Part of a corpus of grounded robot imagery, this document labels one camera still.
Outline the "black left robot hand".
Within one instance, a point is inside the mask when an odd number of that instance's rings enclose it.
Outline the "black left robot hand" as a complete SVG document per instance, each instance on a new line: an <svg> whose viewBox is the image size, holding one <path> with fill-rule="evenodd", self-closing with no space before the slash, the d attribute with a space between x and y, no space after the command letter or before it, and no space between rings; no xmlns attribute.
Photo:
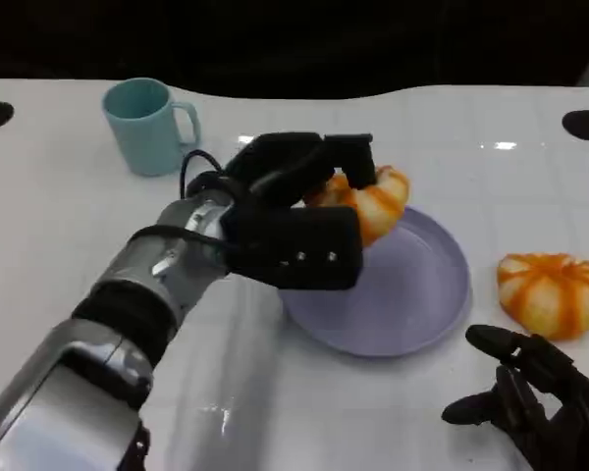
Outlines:
<svg viewBox="0 0 589 471"><path fill-rule="evenodd" d="M347 177L350 187L363 189L377 182L372 140L369 133L264 133L226 166L202 149L192 150L182 164L180 198L218 190L236 203L287 208L320 192L336 170Z"/></svg>

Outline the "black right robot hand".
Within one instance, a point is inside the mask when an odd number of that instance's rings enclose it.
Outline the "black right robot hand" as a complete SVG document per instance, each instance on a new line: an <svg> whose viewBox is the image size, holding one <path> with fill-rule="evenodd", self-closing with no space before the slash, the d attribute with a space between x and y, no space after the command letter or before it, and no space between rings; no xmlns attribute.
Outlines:
<svg viewBox="0 0 589 471"><path fill-rule="evenodd" d="M500 361L496 383L448 405L453 425L504 432L534 470L589 470L589 378L539 335L472 325L466 340Z"/></svg>

